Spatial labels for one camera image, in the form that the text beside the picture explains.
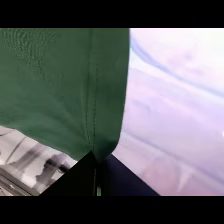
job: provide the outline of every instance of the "white plastic sheet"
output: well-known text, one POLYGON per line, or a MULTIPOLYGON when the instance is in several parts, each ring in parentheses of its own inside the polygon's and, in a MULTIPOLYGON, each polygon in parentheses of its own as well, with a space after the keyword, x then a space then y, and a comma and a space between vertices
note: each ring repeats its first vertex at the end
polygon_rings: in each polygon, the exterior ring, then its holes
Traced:
POLYGON ((224 29, 131 29, 114 155, 161 195, 224 195, 224 29))

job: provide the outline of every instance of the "green fabric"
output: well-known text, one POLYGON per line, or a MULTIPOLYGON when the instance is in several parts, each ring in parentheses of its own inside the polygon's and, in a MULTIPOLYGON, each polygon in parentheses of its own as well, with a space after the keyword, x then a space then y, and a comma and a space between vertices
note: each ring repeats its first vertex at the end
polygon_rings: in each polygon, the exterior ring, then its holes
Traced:
POLYGON ((128 29, 0 29, 0 125, 76 160, 119 139, 128 29))

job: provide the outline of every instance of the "black object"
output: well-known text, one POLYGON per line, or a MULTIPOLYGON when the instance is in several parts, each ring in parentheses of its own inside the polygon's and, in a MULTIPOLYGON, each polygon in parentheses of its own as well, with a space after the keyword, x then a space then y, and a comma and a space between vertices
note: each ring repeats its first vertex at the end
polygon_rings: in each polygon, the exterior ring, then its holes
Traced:
POLYGON ((40 196, 159 196, 116 157, 97 164, 92 152, 52 184, 40 196))

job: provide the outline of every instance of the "green cloth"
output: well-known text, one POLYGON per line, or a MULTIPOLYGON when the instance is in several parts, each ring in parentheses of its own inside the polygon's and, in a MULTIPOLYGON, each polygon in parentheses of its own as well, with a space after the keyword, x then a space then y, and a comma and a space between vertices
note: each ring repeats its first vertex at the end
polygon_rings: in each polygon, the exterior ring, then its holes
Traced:
POLYGON ((79 160, 118 142, 128 29, 0 29, 0 125, 79 160))

